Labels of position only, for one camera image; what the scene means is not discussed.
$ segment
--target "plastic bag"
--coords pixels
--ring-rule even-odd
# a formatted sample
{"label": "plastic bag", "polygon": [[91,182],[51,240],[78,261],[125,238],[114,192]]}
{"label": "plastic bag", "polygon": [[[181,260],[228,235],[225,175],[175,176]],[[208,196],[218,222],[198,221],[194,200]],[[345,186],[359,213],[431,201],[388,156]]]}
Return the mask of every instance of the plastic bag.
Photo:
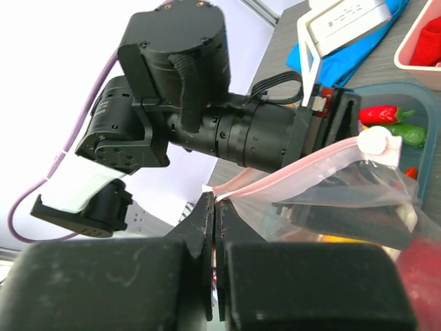
{"label": "plastic bag", "polygon": [[418,182],[399,171],[395,138],[385,137],[372,154],[360,138],[346,139],[273,174],[244,170],[213,191],[217,201],[231,199],[268,241],[383,247],[396,262],[418,330],[441,330],[441,227],[421,211]]}

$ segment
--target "red toy pepper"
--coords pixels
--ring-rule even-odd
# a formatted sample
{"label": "red toy pepper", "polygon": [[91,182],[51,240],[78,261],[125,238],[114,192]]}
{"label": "red toy pepper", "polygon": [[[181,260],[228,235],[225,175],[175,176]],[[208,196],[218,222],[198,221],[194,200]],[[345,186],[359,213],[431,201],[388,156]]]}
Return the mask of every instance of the red toy pepper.
{"label": "red toy pepper", "polygon": [[416,313],[419,331],[441,330],[441,245],[416,238],[397,260],[397,269]]}
{"label": "red toy pepper", "polygon": [[415,110],[403,111],[397,106],[383,105],[361,109],[358,119],[361,123],[368,125],[395,124],[413,114],[415,114]]}
{"label": "red toy pepper", "polygon": [[404,171],[404,174],[408,177],[411,177],[413,179],[417,179],[418,177],[418,169],[416,167],[410,167],[406,171]]}

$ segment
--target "yellow object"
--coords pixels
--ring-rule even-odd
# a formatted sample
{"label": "yellow object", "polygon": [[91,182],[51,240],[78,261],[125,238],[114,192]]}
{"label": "yellow object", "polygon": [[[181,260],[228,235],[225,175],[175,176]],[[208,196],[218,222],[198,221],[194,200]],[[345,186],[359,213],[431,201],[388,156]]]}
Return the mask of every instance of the yellow object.
{"label": "yellow object", "polygon": [[349,239],[349,238],[341,238],[334,236],[321,236],[322,243],[369,243],[368,241],[357,240],[357,239]]}

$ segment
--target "screw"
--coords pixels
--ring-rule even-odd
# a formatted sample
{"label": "screw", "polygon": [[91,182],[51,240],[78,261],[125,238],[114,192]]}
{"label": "screw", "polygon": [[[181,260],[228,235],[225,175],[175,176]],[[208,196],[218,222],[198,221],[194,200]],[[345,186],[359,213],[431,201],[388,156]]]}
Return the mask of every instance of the screw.
{"label": "screw", "polygon": [[150,44],[149,41],[143,41],[143,42],[140,43],[139,45],[140,45],[142,48],[147,48],[147,46],[149,46],[149,44]]}
{"label": "screw", "polygon": [[209,44],[209,39],[208,39],[207,37],[202,37],[202,38],[201,38],[201,41],[202,41],[202,43],[203,43],[204,45]]}

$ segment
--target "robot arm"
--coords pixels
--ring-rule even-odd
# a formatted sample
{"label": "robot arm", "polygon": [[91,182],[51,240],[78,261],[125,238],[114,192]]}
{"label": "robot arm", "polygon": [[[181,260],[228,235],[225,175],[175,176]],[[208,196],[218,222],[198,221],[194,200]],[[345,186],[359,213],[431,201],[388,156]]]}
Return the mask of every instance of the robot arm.
{"label": "robot arm", "polygon": [[[315,26],[317,12],[299,20],[301,45],[306,27]],[[309,49],[324,48],[308,40]],[[104,87],[75,154],[67,156],[31,212],[80,234],[111,237],[126,229],[133,200],[121,179],[140,168],[168,166],[169,142],[274,172],[358,134],[360,97],[342,88],[323,95],[309,74],[276,75],[257,83],[248,96],[228,93],[225,20],[208,2],[175,1],[136,13],[117,54],[125,76]],[[302,79],[304,88],[292,98],[266,95],[279,83]],[[303,106],[295,111],[284,106],[300,101],[302,92]],[[311,103],[310,97],[326,102]]]}

